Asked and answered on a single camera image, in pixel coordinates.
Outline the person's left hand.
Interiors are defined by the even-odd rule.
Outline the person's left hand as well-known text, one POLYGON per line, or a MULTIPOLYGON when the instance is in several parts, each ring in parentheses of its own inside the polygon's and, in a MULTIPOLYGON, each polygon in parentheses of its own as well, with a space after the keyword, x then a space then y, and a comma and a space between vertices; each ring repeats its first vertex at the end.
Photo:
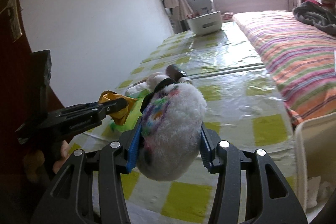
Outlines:
POLYGON ((30 149, 23 157, 25 174, 30 182, 50 182, 69 158, 70 146, 66 140, 44 151, 30 149))

